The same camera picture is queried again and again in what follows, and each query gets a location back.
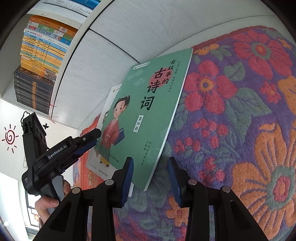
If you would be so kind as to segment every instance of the book spine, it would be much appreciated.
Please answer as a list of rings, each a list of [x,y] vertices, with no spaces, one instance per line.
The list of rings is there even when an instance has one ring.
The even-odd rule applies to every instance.
[[[65,44],[67,44],[67,45],[70,45],[70,43],[71,43],[71,41],[69,41],[69,40],[67,40],[67,39],[65,39],[65,38],[63,38],[63,37],[61,37],[61,36],[58,36],[58,35],[56,35],[56,34],[53,34],[53,33],[51,33],[51,32],[48,32],[48,31],[45,30],[45,29],[42,29],[42,28],[35,28],[35,27],[31,26],[31,25],[28,25],[27,28],[28,28],[28,29],[32,29],[32,30],[34,30],[35,32],[39,32],[39,33],[45,34],[45,35],[47,35],[47,36],[49,36],[49,37],[51,37],[51,38],[54,38],[54,39],[56,39],[56,40],[58,40],[58,41],[60,41],[60,42],[62,42],[62,43],[65,43]]]
[[[89,7],[90,9],[94,9],[100,3],[98,0],[75,0],[75,2]]]
[[[25,83],[25,85],[21,84],[21,83],[18,83],[16,80],[15,80],[15,86],[23,89],[23,90],[26,90],[26,91],[29,91],[31,93],[34,92],[34,90],[36,89],[36,95],[42,97],[43,99],[46,99],[48,101],[51,100],[51,97],[52,97],[52,94],[51,93],[48,93],[40,88],[37,88],[37,83],[35,85],[30,85],[28,83]]]
[[[40,112],[43,112],[44,114],[47,114],[49,113],[49,107],[43,105],[43,104],[40,104],[40,103],[37,103],[37,101],[34,101],[34,100],[31,100],[25,96],[22,96],[18,93],[15,93],[16,97],[17,97],[17,101],[19,103],[22,103],[26,106],[29,106],[35,110],[38,110]]]
[[[59,30],[65,34],[68,34],[71,37],[74,37],[75,34],[77,33],[77,29],[75,29],[71,26],[68,26],[64,23],[60,23],[56,20],[50,19],[50,18],[34,15],[30,18],[30,21],[49,26],[49,27]]]
[[[46,92],[48,92],[49,94],[51,94],[52,93],[52,89],[50,89],[50,88],[48,88],[48,87],[46,87],[46,86],[44,86],[44,85],[40,85],[40,84],[38,84],[37,82],[35,82],[35,81],[29,81],[28,79],[26,79],[26,80],[22,80],[22,79],[19,79],[19,78],[16,78],[15,77],[15,82],[17,82],[17,83],[19,83],[19,84],[21,84],[21,85],[29,85],[29,88],[32,88],[32,86],[36,86],[38,89],[41,89],[41,90],[44,90],[44,91],[46,91]]]
[[[60,61],[63,61],[63,58],[61,58],[60,56],[55,55],[55,54],[53,54],[53,53],[51,53],[51,52],[49,52],[49,51],[46,51],[46,50],[44,50],[44,49],[42,49],[42,48],[37,47],[37,46],[32,46],[30,43],[28,43],[28,42],[26,42],[26,41],[22,41],[22,46],[23,46],[23,47],[26,47],[27,49],[29,49],[29,50],[31,50],[31,51],[41,52],[41,53],[43,53],[43,54],[50,55],[50,56],[52,56],[53,58],[56,58],[56,59],[58,59],[58,60],[60,60]]]
[[[43,66],[43,67],[45,67],[45,68],[47,68],[47,69],[49,69],[49,70],[55,72],[56,74],[59,73],[59,71],[58,71],[57,69],[51,67],[50,65],[48,65],[48,64],[46,64],[46,63],[44,63],[44,62],[41,62],[41,61],[39,61],[39,60],[37,60],[37,59],[32,58],[32,57],[30,57],[29,55],[26,55],[26,54],[23,54],[23,53],[20,53],[20,55],[21,55],[22,58],[25,58],[25,59],[27,59],[27,60],[29,60],[29,61],[35,63],[35,64],[41,65],[41,66]]]
[[[46,40],[46,41],[48,41],[48,42],[50,42],[50,43],[53,43],[53,44],[55,44],[55,45],[57,45],[57,46],[60,46],[60,47],[62,47],[62,48],[64,48],[64,49],[66,49],[66,50],[69,49],[69,46],[68,46],[68,45],[63,44],[63,43],[60,42],[59,40],[54,39],[54,38],[52,38],[52,37],[49,37],[49,36],[47,36],[46,34],[42,34],[42,33],[39,33],[39,32],[37,32],[37,31],[34,31],[34,30],[32,30],[32,29],[25,28],[25,29],[24,29],[24,33],[28,33],[28,34],[31,34],[31,35],[37,36],[37,37],[39,37],[39,38],[42,38],[42,39],[44,39],[44,40]]]
[[[48,44],[48,45],[52,46],[53,48],[56,48],[57,50],[61,50],[61,51],[64,52],[65,54],[66,54],[66,52],[67,52],[66,49],[60,47],[59,45],[56,45],[56,44],[51,43],[51,42],[49,42],[49,41],[46,41],[45,39],[42,39],[42,38],[37,37],[37,36],[35,36],[35,35],[28,34],[28,33],[24,33],[24,35],[25,35],[25,36],[28,36],[28,37],[30,37],[30,38],[36,39],[36,40],[38,40],[38,41],[41,41],[41,42],[43,42],[43,43],[45,43],[45,44]]]
[[[15,92],[22,95],[22,96],[25,96],[25,97],[30,98],[32,100],[35,100],[41,104],[44,104],[46,106],[49,106],[49,104],[50,104],[49,100],[46,100],[46,99],[36,95],[37,94],[37,87],[35,87],[35,86],[33,86],[32,92],[29,92],[27,90],[24,90],[24,89],[21,89],[21,88],[15,86]]]
[[[32,21],[29,21],[28,22],[28,25],[32,26],[32,27],[35,27],[35,28],[41,28],[41,29],[44,29],[48,32],[51,32],[55,35],[58,35],[60,37],[63,37],[65,35],[65,33],[61,32],[61,31],[58,31],[58,30],[55,30],[54,28],[50,28],[48,26],[45,26],[41,23],[35,23],[35,22],[32,22]]]
[[[42,0],[42,2],[70,9],[86,17],[92,13],[91,8],[71,0]]]
[[[31,50],[30,48],[26,47],[26,45],[24,45],[24,44],[22,44],[21,50],[23,50],[23,51],[25,51],[27,53],[30,53],[30,54],[38,57],[38,58],[41,58],[41,59],[43,59],[45,61],[48,61],[48,62],[50,62],[50,63],[52,63],[52,64],[54,64],[54,65],[56,65],[58,67],[60,67],[61,64],[62,64],[61,60],[59,60],[59,59],[57,59],[57,58],[55,58],[55,57],[53,57],[51,55],[48,55],[46,53],[43,53],[43,52],[41,52],[39,50],[36,50],[36,49]]]
[[[27,63],[24,63],[23,61],[20,62],[20,66],[23,67],[24,69],[27,69],[27,70],[37,74],[37,75],[40,75],[43,78],[51,80],[52,82],[56,81],[56,77],[52,77],[51,75],[48,75],[46,72],[44,73],[41,70],[37,69],[37,67],[29,65]]]
[[[40,83],[41,85],[47,88],[50,88],[50,89],[54,88],[53,81],[50,81],[37,74],[34,74],[29,70],[22,68],[21,66],[19,66],[18,69],[14,72],[14,77],[21,79],[25,82],[28,82],[31,85],[33,85],[32,82],[34,81],[34,82]]]
[[[69,40],[70,42],[73,40],[73,37],[69,36],[68,34],[64,34],[63,38]]]
[[[32,67],[32,69],[35,69],[36,71],[40,71],[40,72],[44,73],[45,75],[50,76],[52,79],[54,79],[53,82],[55,82],[55,80],[57,78],[57,73],[45,68],[44,66],[33,63],[32,61],[25,59],[25,58],[21,58],[20,62],[23,63],[24,65]]]
[[[45,51],[51,52],[51,53],[61,57],[62,59],[65,57],[65,53],[63,51],[58,50],[58,49],[56,49],[56,48],[54,48],[54,47],[52,47],[52,46],[50,46],[48,44],[45,44],[45,43],[39,41],[39,40],[32,39],[32,38],[30,38],[28,36],[24,36],[22,38],[22,40],[29,43],[29,45],[31,47],[36,46],[36,47],[41,48],[41,49],[43,49]]]
[[[49,62],[47,62],[47,61],[45,61],[45,60],[43,60],[43,59],[41,59],[41,58],[39,58],[39,57],[36,57],[36,56],[34,56],[34,55],[32,55],[32,54],[29,54],[29,53],[27,53],[27,52],[25,52],[25,51],[23,51],[23,50],[20,51],[20,54],[21,54],[22,56],[23,56],[23,55],[26,55],[26,56],[31,57],[31,58],[33,58],[33,59],[35,59],[35,60],[37,60],[37,61],[39,61],[39,62],[41,62],[41,63],[44,63],[46,67],[48,67],[48,66],[49,66],[49,67],[52,67],[53,69],[56,69],[57,72],[59,72],[59,67],[58,67],[58,66],[55,66],[54,64],[49,63]]]

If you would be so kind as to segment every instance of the gray handle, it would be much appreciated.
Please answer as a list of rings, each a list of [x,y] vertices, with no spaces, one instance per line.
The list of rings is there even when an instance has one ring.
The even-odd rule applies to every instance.
[[[64,193],[64,177],[62,175],[55,177],[52,180],[52,184],[54,186],[54,189],[59,197],[59,199],[62,201],[65,197]],[[52,214],[55,210],[55,208],[48,208],[47,209],[49,214]]]

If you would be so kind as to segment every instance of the book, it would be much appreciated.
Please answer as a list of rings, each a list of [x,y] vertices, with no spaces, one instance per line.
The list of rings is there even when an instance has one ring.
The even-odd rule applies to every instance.
[[[48,80],[44,77],[41,77],[27,69],[24,69],[23,67],[19,66],[15,72],[14,72],[14,77],[23,80],[31,85],[33,85],[33,82],[37,82],[38,83],[38,88],[41,89],[41,87],[39,87],[39,85],[44,86],[46,89],[50,89],[53,90],[54,88],[54,82],[51,80]]]
[[[58,41],[60,41],[60,42],[62,42],[62,43],[64,43],[64,44],[66,44],[66,45],[70,45],[70,43],[71,43],[70,40],[67,40],[67,39],[65,39],[65,38],[63,38],[63,37],[61,37],[61,36],[58,36],[58,35],[53,34],[53,33],[51,33],[51,32],[48,32],[48,31],[45,30],[45,29],[42,29],[42,28],[36,28],[36,27],[34,27],[34,26],[31,26],[31,25],[27,25],[27,28],[28,28],[28,29],[32,29],[32,30],[34,30],[34,31],[36,31],[36,32],[39,32],[39,33],[45,34],[45,35],[47,35],[47,36],[49,36],[49,37],[51,37],[51,38],[54,38],[54,39],[56,39],[56,40],[58,40]]]
[[[43,65],[40,65],[38,63],[33,62],[31,59],[27,58],[27,56],[21,56],[21,60],[20,61],[21,61],[21,63],[23,63],[25,65],[32,66],[32,68],[34,68],[34,69],[36,69],[38,71],[42,71],[46,75],[49,75],[51,77],[51,79],[52,78],[54,79],[54,81],[57,78],[57,73],[56,72],[47,69]]]
[[[50,28],[54,28],[56,30],[59,30],[65,34],[70,35],[71,37],[74,37],[75,34],[77,33],[77,29],[68,26],[67,24],[64,23],[60,23],[59,21],[50,19],[50,18],[46,18],[43,16],[38,16],[38,15],[34,15],[30,18],[31,22],[36,22],[36,23],[41,23],[45,26],[48,26]]]
[[[27,52],[27,53],[29,53],[31,55],[34,55],[34,56],[36,56],[36,57],[38,57],[40,59],[43,59],[43,60],[45,60],[45,61],[47,61],[47,62],[49,62],[49,63],[51,63],[51,64],[53,64],[53,65],[55,65],[57,67],[60,67],[61,64],[62,64],[61,60],[59,60],[59,59],[57,59],[55,57],[52,57],[51,55],[48,55],[46,53],[43,53],[41,51],[31,50],[31,49],[27,48],[24,45],[21,46],[21,50],[24,51],[24,52]]]
[[[31,108],[33,108],[35,110],[38,110],[38,111],[43,112],[44,114],[48,115],[49,106],[38,103],[37,101],[31,100],[30,98],[22,96],[22,95],[20,95],[18,93],[15,93],[15,95],[17,97],[17,102],[19,102],[21,104],[24,104],[26,106],[29,106],[29,107],[31,107]]]
[[[96,155],[121,169],[134,160],[132,182],[146,191],[168,136],[193,49],[133,66],[108,112]]]
[[[57,79],[57,73],[55,73],[47,68],[44,68],[43,66],[41,66],[39,64],[33,63],[25,58],[21,58],[20,64],[21,64],[21,67],[23,67],[27,70],[30,70],[31,72],[33,72],[37,75],[40,75],[48,80],[55,82]]]
[[[56,66],[56,65],[54,65],[54,64],[52,64],[52,63],[50,63],[50,62],[47,62],[47,61],[45,61],[45,60],[43,60],[43,59],[41,59],[41,58],[38,58],[38,57],[36,57],[36,56],[34,56],[34,55],[32,55],[32,54],[29,54],[29,53],[27,53],[27,52],[24,52],[23,50],[20,51],[20,55],[21,55],[21,56],[28,57],[28,58],[30,58],[30,59],[35,59],[35,60],[37,60],[39,63],[44,63],[44,65],[45,65],[48,69],[50,69],[50,70],[52,70],[52,71],[54,71],[54,69],[55,69],[57,73],[59,72],[59,67],[58,67],[58,66]]]
[[[98,124],[96,125],[96,128],[100,130],[102,129],[103,124],[106,121],[106,117],[108,116],[109,109],[120,87],[121,87],[121,84],[111,88],[110,93],[106,99],[105,105],[103,107],[102,113],[100,115],[100,118],[98,120]],[[101,155],[99,154],[97,156],[95,149],[94,148],[90,149],[86,167],[91,171],[93,171],[95,174],[97,174],[103,180],[110,179],[117,169],[113,165],[111,165],[109,162],[105,162],[104,159],[102,159],[103,161],[100,161],[100,159],[101,159]]]
[[[16,84],[20,84],[20,85],[22,85],[22,86],[26,86],[26,88],[28,88],[28,89],[31,89],[31,88],[33,88],[33,86],[34,86],[34,87],[36,87],[38,90],[43,90],[43,91],[45,91],[45,92],[47,92],[47,93],[49,93],[49,94],[52,94],[52,89],[50,89],[50,88],[48,88],[48,87],[46,87],[46,86],[44,86],[44,85],[40,85],[39,83],[37,83],[37,82],[35,82],[35,81],[33,81],[32,84],[30,84],[29,82],[23,81],[23,80],[18,79],[18,78],[16,78],[16,77],[14,77],[14,80],[15,80],[15,85],[16,85]]]
[[[28,36],[28,37],[30,37],[30,38],[36,39],[36,40],[38,40],[38,41],[41,41],[41,42],[43,42],[43,43],[45,43],[45,44],[51,45],[53,48],[56,48],[57,50],[61,50],[61,51],[64,52],[64,53],[67,52],[66,49],[60,47],[59,45],[56,45],[56,44],[54,44],[54,43],[52,43],[52,42],[50,42],[50,41],[47,41],[47,40],[42,39],[42,38],[40,38],[40,37],[37,37],[37,36],[35,36],[35,35],[33,35],[33,34],[24,33],[24,36]]]
[[[94,9],[100,3],[98,0],[74,0],[74,2],[80,3],[90,9]]]
[[[46,106],[50,105],[50,99],[48,100],[48,97],[47,97],[47,99],[44,99],[39,95],[33,94],[32,92],[29,92],[25,89],[20,88],[19,86],[15,86],[15,92],[22,95],[22,96],[25,96],[25,97],[30,98],[32,100],[35,100],[38,103],[44,104]]]
[[[34,63],[34,64],[38,64],[38,65],[44,66],[45,68],[47,68],[47,69],[49,69],[49,70],[55,72],[56,74],[59,73],[59,70],[57,70],[56,68],[51,67],[50,65],[47,65],[47,64],[44,63],[44,62],[38,61],[38,60],[36,60],[36,59],[34,59],[34,58],[32,58],[32,57],[26,55],[26,54],[23,54],[23,53],[20,53],[20,55],[21,55],[21,58],[24,58],[24,59],[26,59],[26,60],[29,60],[29,61],[31,61],[31,62]]]
[[[35,30],[29,29],[29,28],[25,28],[24,29],[24,33],[35,35],[35,36],[37,36],[39,38],[42,38],[42,39],[44,39],[44,40],[46,40],[46,41],[48,41],[50,43],[53,43],[53,44],[55,44],[55,45],[57,45],[59,47],[62,47],[64,49],[66,49],[66,50],[69,49],[69,45],[64,44],[64,43],[60,42],[59,40],[54,39],[54,38],[52,38],[50,36],[47,36],[46,34],[39,33],[39,32],[37,32]]]
[[[42,48],[39,48],[37,46],[34,46],[34,45],[32,45],[32,44],[30,44],[30,43],[28,43],[26,41],[22,41],[22,47],[23,48],[27,48],[28,50],[31,50],[31,51],[37,51],[37,52],[40,51],[40,52],[42,52],[44,54],[47,54],[47,55],[50,55],[50,56],[52,56],[52,57],[54,57],[54,58],[56,58],[56,59],[58,59],[60,61],[63,61],[63,58],[62,57],[60,57],[58,55],[55,55],[54,53],[52,53],[50,51],[46,51],[46,50],[44,50]]]
[[[53,81],[53,82],[55,82],[55,80],[56,80],[55,78],[53,78],[53,77],[47,75],[46,73],[42,73],[42,72],[36,70],[35,68],[33,68],[32,66],[25,64],[24,62],[21,62],[20,65],[21,65],[21,67],[23,67],[24,69],[27,69],[27,70],[29,70],[29,71],[31,71],[31,72],[37,74],[37,75],[40,75],[41,77],[44,77],[44,78],[46,78],[46,79],[48,79],[48,80],[51,80],[51,81]]]
[[[61,51],[59,49],[56,49],[55,47],[53,47],[51,45],[48,45],[46,43],[43,43],[43,42],[41,42],[39,40],[30,38],[30,37],[25,36],[25,35],[22,38],[22,40],[25,41],[25,42],[27,42],[27,43],[29,43],[29,45],[31,47],[36,46],[36,47],[41,48],[41,49],[43,49],[45,51],[51,52],[51,53],[53,53],[53,54],[55,54],[55,55],[57,55],[57,56],[59,56],[61,58],[64,58],[65,57],[65,52],[63,52],[63,51]]]
[[[77,13],[80,13],[84,16],[89,16],[92,13],[92,9],[86,7],[80,3],[71,1],[71,0],[42,0],[43,3],[53,4],[57,6],[61,6]]]
[[[102,116],[102,114],[98,115],[94,119],[93,123],[89,127],[85,128],[81,132],[80,137],[87,134],[87,133],[89,133],[91,130],[93,130],[95,128],[98,128],[98,122],[99,122],[99,119],[100,119],[101,116]],[[99,185],[100,183],[102,183],[102,182],[104,182],[106,180],[106,177],[102,172],[99,172],[100,174],[97,175],[98,170],[96,170],[96,172],[93,172],[92,170],[90,170],[87,167],[87,160],[89,158],[89,154],[90,154],[91,151],[94,151],[94,150],[90,149],[87,152],[85,152],[79,158],[79,161],[78,161],[78,163],[79,162],[81,163],[81,167],[80,167],[81,173],[82,173],[81,174],[81,188],[83,188],[83,190],[89,189],[89,188],[94,188],[94,187],[96,187],[97,185]],[[131,197],[132,193],[133,193],[133,183],[131,184],[128,196]]]
[[[64,37],[64,38],[66,38],[66,39],[68,39],[70,41],[73,40],[73,37],[71,37],[71,36],[69,36],[69,35],[67,35],[67,34],[65,34],[65,33],[61,32],[61,31],[58,31],[58,30],[56,30],[54,28],[50,28],[48,26],[45,26],[45,25],[43,25],[41,23],[35,23],[35,22],[32,22],[32,21],[29,21],[28,25],[30,25],[31,27],[35,27],[35,28],[44,29],[44,30],[46,30],[46,31],[48,31],[50,33],[53,33],[53,34],[55,34],[57,36],[60,36],[60,37]]]
[[[17,78],[14,78],[14,84],[16,87],[19,87],[23,90],[26,90],[26,91],[29,91],[37,96],[40,96],[44,99],[47,99],[47,100],[51,100],[51,97],[52,97],[52,93],[49,93],[49,92],[46,92],[42,89],[39,89],[37,86],[38,84],[36,82],[33,83],[33,85],[30,85],[24,81],[21,81]]]

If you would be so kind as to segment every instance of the black star sticker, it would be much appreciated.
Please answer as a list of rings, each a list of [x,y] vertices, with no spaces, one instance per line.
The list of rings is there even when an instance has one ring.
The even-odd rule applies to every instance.
[[[49,128],[49,126],[47,125],[47,123],[45,123],[45,125],[43,125],[44,129],[46,130],[47,128]]]

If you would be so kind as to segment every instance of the sun wall sticker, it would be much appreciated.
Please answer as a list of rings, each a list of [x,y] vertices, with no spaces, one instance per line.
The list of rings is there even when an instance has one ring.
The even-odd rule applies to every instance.
[[[15,142],[15,138],[19,137],[18,135],[15,135],[15,128],[16,126],[14,126],[14,128],[12,129],[11,124],[9,124],[9,130],[7,130],[6,127],[4,127],[5,139],[2,140],[6,141],[6,143],[8,144],[7,150],[9,150],[9,148],[11,147],[12,153],[14,153],[13,148],[17,148],[17,146],[13,144]]]

